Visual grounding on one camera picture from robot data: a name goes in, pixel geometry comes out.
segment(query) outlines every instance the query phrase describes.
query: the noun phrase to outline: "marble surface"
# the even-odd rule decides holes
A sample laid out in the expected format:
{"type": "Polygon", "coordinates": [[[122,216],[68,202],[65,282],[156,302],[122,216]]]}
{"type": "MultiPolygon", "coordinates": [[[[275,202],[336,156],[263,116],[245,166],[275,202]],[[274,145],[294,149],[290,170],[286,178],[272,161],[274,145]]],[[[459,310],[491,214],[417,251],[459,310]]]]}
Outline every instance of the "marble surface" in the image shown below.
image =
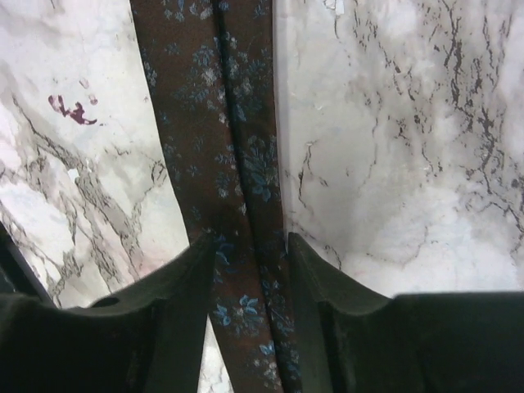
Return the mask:
{"type": "Polygon", "coordinates": [[[287,230],[387,296],[524,284],[524,2],[276,2],[287,230]]]}
{"type": "MultiPolygon", "coordinates": [[[[0,220],[61,307],[187,245],[126,0],[0,0],[0,220]]],[[[227,392],[208,324],[200,391],[227,392]]]]}

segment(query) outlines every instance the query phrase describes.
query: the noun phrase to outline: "floral print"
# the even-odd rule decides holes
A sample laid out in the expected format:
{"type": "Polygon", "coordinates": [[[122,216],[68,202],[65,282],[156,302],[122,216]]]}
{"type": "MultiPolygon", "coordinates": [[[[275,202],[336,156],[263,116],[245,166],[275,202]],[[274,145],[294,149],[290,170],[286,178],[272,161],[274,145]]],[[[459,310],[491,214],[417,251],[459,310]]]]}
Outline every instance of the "floral print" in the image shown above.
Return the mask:
{"type": "Polygon", "coordinates": [[[187,234],[217,243],[210,318],[235,391],[299,393],[269,0],[131,0],[187,234]]]}

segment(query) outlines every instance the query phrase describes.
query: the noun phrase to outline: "fabric fold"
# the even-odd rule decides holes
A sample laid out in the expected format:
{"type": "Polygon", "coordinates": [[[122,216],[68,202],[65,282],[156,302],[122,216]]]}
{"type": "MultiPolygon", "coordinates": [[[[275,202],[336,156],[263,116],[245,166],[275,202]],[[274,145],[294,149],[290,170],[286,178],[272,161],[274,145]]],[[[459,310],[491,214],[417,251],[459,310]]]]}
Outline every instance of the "fabric fold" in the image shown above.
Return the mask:
{"type": "Polygon", "coordinates": [[[215,233],[210,318],[235,391],[300,391],[278,183],[269,0],[132,0],[169,178],[215,233]]]}

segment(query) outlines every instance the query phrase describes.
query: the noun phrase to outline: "dark green object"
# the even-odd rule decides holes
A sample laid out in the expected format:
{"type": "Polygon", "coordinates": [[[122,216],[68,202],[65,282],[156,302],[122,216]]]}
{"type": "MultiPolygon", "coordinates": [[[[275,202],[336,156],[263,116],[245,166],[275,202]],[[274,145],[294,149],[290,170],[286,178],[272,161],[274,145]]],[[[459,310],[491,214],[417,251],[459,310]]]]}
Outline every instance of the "dark green object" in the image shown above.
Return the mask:
{"type": "Polygon", "coordinates": [[[289,235],[303,393],[524,391],[524,294],[388,299],[289,235]]]}
{"type": "Polygon", "coordinates": [[[197,391],[212,238],[88,309],[0,296],[0,391],[197,391]]]}

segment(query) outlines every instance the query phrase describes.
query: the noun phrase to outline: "gray marble veining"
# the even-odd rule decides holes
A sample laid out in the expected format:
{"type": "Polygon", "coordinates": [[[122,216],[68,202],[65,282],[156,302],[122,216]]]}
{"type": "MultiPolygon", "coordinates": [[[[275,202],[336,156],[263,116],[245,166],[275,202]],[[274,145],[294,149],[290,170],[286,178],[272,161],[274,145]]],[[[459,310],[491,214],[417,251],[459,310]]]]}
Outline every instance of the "gray marble veining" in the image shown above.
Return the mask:
{"type": "MultiPolygon", "coordinates": [[[[0,220],[61,307],[187,245],[126,0],[0,0],[0,220]]],[[[201,392],[231,391],[208,324],[201,392]]]]}
{"type": "Polygon", "coordinates": [[[524,283],[524,3],[277,2],[284,208],[386,295],[524,283]]]}

